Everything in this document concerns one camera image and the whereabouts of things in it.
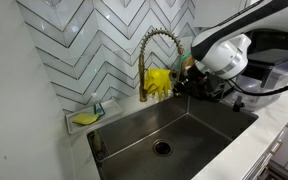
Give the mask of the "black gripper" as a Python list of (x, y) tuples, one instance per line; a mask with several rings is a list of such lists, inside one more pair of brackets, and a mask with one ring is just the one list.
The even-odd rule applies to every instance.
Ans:
[(204, 101), (216, 102), (224, 92), (225, 82), (208, 71), (202, 73), (196, 65), (192, 65), (180, 74), (180, 79), (173, 88), (174, 95), (189, 94)]

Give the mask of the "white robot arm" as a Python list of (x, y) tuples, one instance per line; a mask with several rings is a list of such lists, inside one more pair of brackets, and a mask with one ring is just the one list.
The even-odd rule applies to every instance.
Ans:
[(288, 32), (288, 0), (261, 0), (203, 31), (191, 44), (192, 58), (220, 82), (231, 80), (247, 67), (245, 33), (256, 29)]

